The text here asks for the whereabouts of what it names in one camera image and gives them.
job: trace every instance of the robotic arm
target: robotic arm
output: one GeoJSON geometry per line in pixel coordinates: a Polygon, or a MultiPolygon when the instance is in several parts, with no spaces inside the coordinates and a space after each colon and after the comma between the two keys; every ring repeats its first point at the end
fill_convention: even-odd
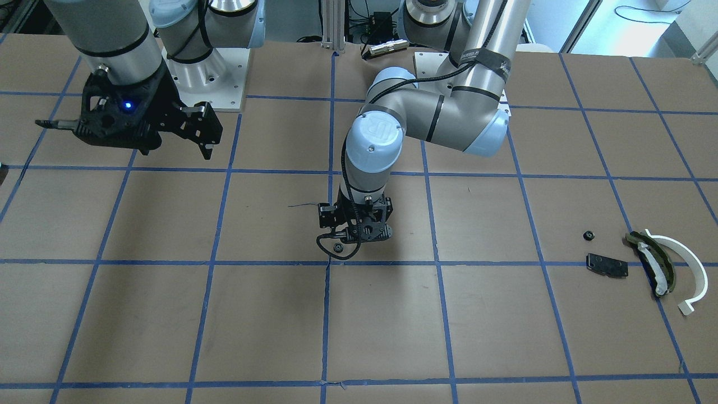
{"type": "Polygon", "coordinates": [[[376,76],[344,143],[337,202],[319,206],[320,227],[330,228],[317,238],[323,251],[346,260],[361,243],[391,237],[386,219],[393,209],[384,188],[404,135],[485,157],[499,150],[508,114],[497,105],[529,4],[481,0],[469,12],[456,0],[406,0],[400,20],[407,39],[449,57],[434,78],[416,79],[403,68],[386,68],[376,76]],[[426,82],[436,83],[432,91],[417,86],[426,82]],[[343,224],[346,228],[338,231],[343,224]],[[327,251],[323,239],[357,247],[341,257],[327,251]]]}
{"type": "Polygon", "coordinates": [[[95,146],[138,149],[162,144],[159,132],[196,143],[209,160],[222,125],[211,101],[186,106],[177,87],[205,92],[225,74],[214,46],[261,46],[264,0],[153,0],[151,15],[169,50],[170,68],[136,0],[45,0],[92,73],[85,82],[80,118],[36,121],[72,131],[95,146]]]}

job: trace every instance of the silver cylinder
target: silver cylinder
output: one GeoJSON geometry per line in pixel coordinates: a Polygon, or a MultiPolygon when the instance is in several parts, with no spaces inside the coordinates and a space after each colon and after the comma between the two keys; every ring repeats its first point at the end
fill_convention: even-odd
{"type": "Polygon", "coordinates": [[[118,52],[149,31],[137,0],[45,0],[45,4],[83,53],[118,52]]]}
{"type": "Polygon", "coordinates": [[[258,0],[244,1],[243,8],[231,12],[210,7],[205,18],[207,36],[213,47],[248,47],[259,12],[258,0]]]}
{"type": "Polygon", "coordinates": [[[100,65],[107,66],[107,77],[116,86],[139,83],[157,71],[162,63],[157,41],[151,35],[138,47],[121,55],[100,58],[82,54],[82,57],[91,71],[97,70],[100,65]]]}
{"type": "Polygon", "coordinates": [[[501,3],[502,0],[479,1],[474,23],[464,46],[465,50],[483,47],[486,37],[491,34],[491,39],[486,48],[513,59],[531,0],[507,0],[501,15],[498,16],[499,21],[496,28],[491,33],[491,28],[497,18],[501,3]]]}
{"type": "Polygon", "coordinates": [[[45,0],[91,70],[105,65],[116,86],[151,76],[162,54],[136,0],[45,0]]]}
{"type": "MultiPolygon", "coordinates": [[[[501,3],[501,0],[482,0],[479,2],[465,50],[483,47],[490,35],[486,48],[505,56],[509,60],[513,59],[531,0],[506,0],[506,5],[501,15],[498,15],[501,3]]],[[[496,96],[501,95],[505,86],[501,76],[484,65],[478,64],[454,82],[455,86],[481,88],[496,96]]]]}
{"type": "Polygon", "coordinates": [[[210,55],[211,47],[205,44],[202,34],[197,29],[199,11],[195,7],[185,18],[164,28],[157,28],[167,54],[179,63],[197,63],[210,55]]]}

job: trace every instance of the floor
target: floor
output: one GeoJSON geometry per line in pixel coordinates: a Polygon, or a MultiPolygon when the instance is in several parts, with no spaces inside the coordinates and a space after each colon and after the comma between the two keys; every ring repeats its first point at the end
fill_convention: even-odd
{"type": "Polygon", "coordinates": [[[394,237],[348,262],[311,206],[373,76],[348,45],[269,42],[211,161],[164,136],[85,146],[64,37],[0,39],[0,403],[718,402],[718,89],[683,59],[517,55],[489,159],[407,139],[394,237]],[[707,266],[653,299],[622,243],[707,266]],[[592,230],[596,239],[582,234],[592,230]],[[625,279],[586,253],[630,262],[625,279]]]}

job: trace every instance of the black curved part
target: black curved part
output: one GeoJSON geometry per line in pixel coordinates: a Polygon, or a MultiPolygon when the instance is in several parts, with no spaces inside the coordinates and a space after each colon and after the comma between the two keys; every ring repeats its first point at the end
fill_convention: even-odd
{"type": "Polygon", "coordinates": [[[198,57],[196,57],[196,58],[194,58],[194,59],[172,58],[172,60],[174,60],[174,61],[177,62],[177,63],[182,63],[182,64],[185,64],[185,65],[191,65],[192,63],[199,63],[199,62],[203,61],[204,59],[207,59],[208,57],[210,57],[210,55],[212,55],[212,51],[213,51],[213,50],[214,50],[214,48],[210,48],[204,55],[198,56],[198,57]]]}
{"type": "Polygon", "coordinates": [[[476,87],[456,86],[456,87],[454,87],[454,88],[451,89],[451,92],[452,92],[452,93],[453,93],[454,91],[469,91],[469,92],[472,92],[472,93],[478,93],[478,94],[481,94],[481,95],[484,95],[484,96],[487,96],[487,97],[491,97],[491,98],[495,99],[496,101],[500,101],[500,100],[501,100],[501,97],[500,97],[500,96],[497,96],[496,94],[494,94],[494,93],[492,93],[492,92],[490,92],[490,91],[486,91],[486,90],[484,90],[484,89],[476,88],[476,87]]]}
{"type": "Polygon", "coordinates": [[[444,96],[439,96],[437,101],[437,107],[434,110],[434,118],[432,118],[432,125],[429,127],[429,134],[426,136],[426,141],[430,142],[434,137],[434,130],[437,128],[437,122],[439,121],[439,114],[442,112],[442,106],[444,105],[444,96]]]}

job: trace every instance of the small black part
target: small black part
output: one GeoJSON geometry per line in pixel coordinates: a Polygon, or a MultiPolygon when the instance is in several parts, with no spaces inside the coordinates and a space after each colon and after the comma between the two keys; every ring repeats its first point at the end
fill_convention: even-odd
{"type": "Polygon", "coordinates": [[[600,275],[609,277],[627,277],[628,263],[614,258],[589,253],[586,256],[586,267],[600,275]]]}
{"type": "Polygon", "coordinates": [[[369,45],[379,45],[394,39],[394,28],[390,12],[375,12],[369,19],[369,32],[367,38],[369,45]]]}
{"type": "Polygon", "coordinates": [[[344,244],[380,242],[391,238],[393,230],[386,224],[393,211],[391,198],[382,196],[372,203],[357,203],[355,207],[358,218],[355,217],[352,202],[342,191],[339,191],[334,205],[320,203],[317,206],[319,226],[331,229],[325,238],[339,239],[344,244]],[[347,227],[337,231],[336,228],[342,224],[347,224],[347,227]]]}

